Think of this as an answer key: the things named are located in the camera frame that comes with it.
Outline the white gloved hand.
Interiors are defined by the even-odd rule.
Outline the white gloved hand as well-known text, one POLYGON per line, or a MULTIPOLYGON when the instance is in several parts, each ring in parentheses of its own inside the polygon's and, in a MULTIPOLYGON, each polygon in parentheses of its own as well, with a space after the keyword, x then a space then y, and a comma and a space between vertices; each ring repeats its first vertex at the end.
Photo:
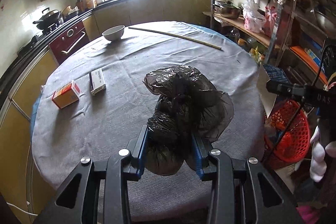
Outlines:
POLYGON ((320 182, 327 170, 325 156, 335 158, 335 141, 331 141, 326 147, 323 147, 320 142, 319 127, 317 126, 310 139, 310 144, 313 145, 311 150, 310 178, 314 182, 320 182))

